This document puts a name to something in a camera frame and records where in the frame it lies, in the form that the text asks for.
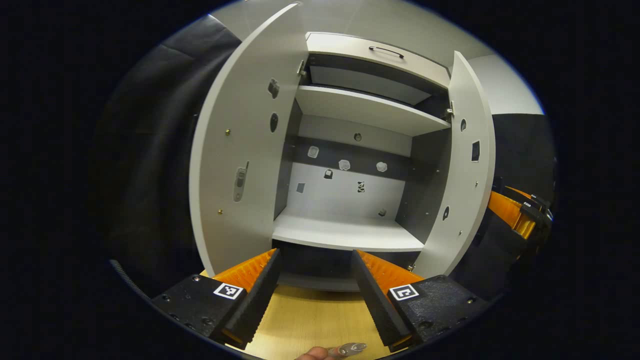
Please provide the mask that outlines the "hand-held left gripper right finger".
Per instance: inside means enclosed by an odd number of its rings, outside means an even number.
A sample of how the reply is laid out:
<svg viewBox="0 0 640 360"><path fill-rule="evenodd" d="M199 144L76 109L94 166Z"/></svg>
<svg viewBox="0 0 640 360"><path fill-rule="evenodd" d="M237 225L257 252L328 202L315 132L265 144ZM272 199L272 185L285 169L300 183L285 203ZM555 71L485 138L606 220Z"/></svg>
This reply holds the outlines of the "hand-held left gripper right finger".
<svg viewBox="0 0 640 360"><path fill-rule="evenodd" d="M352 251L350 268L382 344L393 353L430 346L490 308L446 275L423 278L366 251Z"/></svg>

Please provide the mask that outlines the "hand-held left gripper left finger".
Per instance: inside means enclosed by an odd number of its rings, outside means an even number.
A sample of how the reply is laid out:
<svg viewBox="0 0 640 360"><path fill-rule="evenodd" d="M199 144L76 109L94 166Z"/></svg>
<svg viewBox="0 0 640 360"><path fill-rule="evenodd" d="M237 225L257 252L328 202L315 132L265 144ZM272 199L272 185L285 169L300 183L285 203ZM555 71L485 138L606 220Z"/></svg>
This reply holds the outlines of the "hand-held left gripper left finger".
<svg viewBox="0 0 640 360"><path fill-rule="evenodd" d="M151 303L186 328L244 350L265 316L281 269L281 251L273 248L213 277L189 275Z"/></svg>

